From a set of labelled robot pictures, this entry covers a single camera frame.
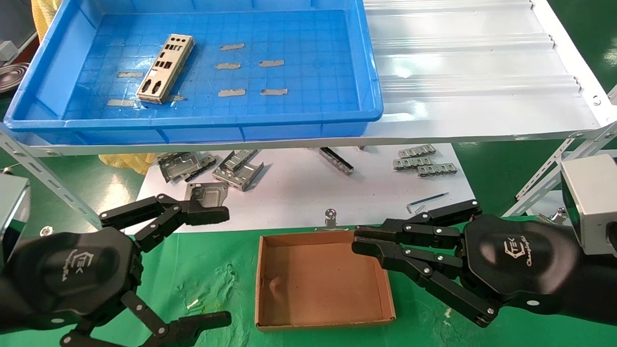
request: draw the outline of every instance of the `brown cardboard tray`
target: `brown cardboard tray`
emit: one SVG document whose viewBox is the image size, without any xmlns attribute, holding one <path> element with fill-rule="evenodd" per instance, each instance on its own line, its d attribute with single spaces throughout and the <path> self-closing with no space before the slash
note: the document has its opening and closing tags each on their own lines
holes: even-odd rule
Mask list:
<svg viewBox="0 0 617 347">
<path fill-rule="evenodd" d="M 396 318 L 387 272 L 351 250 L 352 231 L 262 236 L 255 324 L 263 332 L 386 325 Z"/>
</svg>

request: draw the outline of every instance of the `bolt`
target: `bolt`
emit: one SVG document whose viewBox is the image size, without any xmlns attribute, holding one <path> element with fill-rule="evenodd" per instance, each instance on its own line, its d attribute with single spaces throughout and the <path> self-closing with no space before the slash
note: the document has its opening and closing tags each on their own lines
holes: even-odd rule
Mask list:
<svg viewBox="0 0 617 347">
<path fill-rule="evenodd" d="M 39 232 L 39 235 L 41 235 L 41 237 L 44 237 L 44 236 L 49 236 L 53 233 L 54 233 L 54 228 L 47 226 L 41 229 L 41 232 Z"/>
</svg>

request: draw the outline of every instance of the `black robotic finger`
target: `black robotic finger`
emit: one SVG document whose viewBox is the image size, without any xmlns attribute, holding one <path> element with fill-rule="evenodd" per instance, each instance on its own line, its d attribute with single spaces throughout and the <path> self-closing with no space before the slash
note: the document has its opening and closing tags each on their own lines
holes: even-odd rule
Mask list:
<svg viewBox="0 0 617 347">
<path fill-rule="evenodd" d="M 163 337 L 151 336 L 142 347 L 192 347 L 202 332 L 231 324 L 231 314 L 227 311 L 183 317 L 167 325 L 168 332 Z"/>
</svg>

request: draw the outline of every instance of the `metal shelf support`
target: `metal shelf support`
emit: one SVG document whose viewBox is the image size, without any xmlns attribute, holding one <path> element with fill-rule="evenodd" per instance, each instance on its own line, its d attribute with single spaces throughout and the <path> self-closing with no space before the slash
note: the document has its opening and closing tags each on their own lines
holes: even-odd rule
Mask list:
<svg viewBox="0 0 617 347">
<path fill-rule="evenodd" d="M 0 147 L 9 153 L 19 164 L 30 171 L 44 185 L 53 191 L 58 197 L 79 213 L 92 226 L 101 228 L 101 221 L 96 212 L 86 204 L 78 195 L 73 194 L 58 176 L 52 172 L 40 159 L 32 156 L 26 146 L 13 140 L 12 132 L 0 122 Z"/>
<path fill-rule="evenodd" d="M 559 182 L 561 181 L 560 164 L 562 161 L 569 161 L 572 159 L 593 156 L 613 139 L 613 137 L 615 136 L 615 132 L 617 132 L 617 122 L 614 122 L 609 126 L 605 127 L 604 131 L 601 132 L 601 134 L 595 139 L 585 140 L 585 142 L 578 146 L 572 152 L 572 154 L 562 159 L 561 155 L 572 143 L 572 141 L 574 141 L 574 139 L 571 138 L 565 140 L 561 144 L 561 146 L 559 146 L 559 148 L 557 148 L 557 150 L 549 157 L 549 159 L 544 163 L 544 165 L 542 165 L 542 167 L 540 167 L 540 169 L 532 176 L 532 178 L 527 182 L 527 184 L 525 184 L 523 189 L 521 189 L 521 191 L 516 195 L 516 199 L 518 201 L 506 213 L 504 213 L 503 216 L 511 217 L 522 215 L 523 213 L 525 213 L 525 211 L 531 208 L 531 206 L 533 206 L 538 200 L 540 200 L 550 190 L 555 188 L 557 184 L 559 184 Z M 554 168 L 549 173 L 547 173 L 541 180 L 538 181 L 538 179 L 542 177 L 542 175 L 551 166 L 554 166 Z"/>
</svg>

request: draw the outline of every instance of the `white metal shelf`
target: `white metal shelf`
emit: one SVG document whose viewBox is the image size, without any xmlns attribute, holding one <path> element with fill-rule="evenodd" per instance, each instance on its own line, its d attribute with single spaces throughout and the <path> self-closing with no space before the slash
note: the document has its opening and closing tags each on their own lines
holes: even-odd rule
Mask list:
<svg viewBox="0 0 617 347">
<path fill-rule="evenodd" d="M 35 156 L 595 138 L 617 107 L 546 0 L 365 0 L 384 116 L 356 138 L 56 146 Z"/>
</svg>

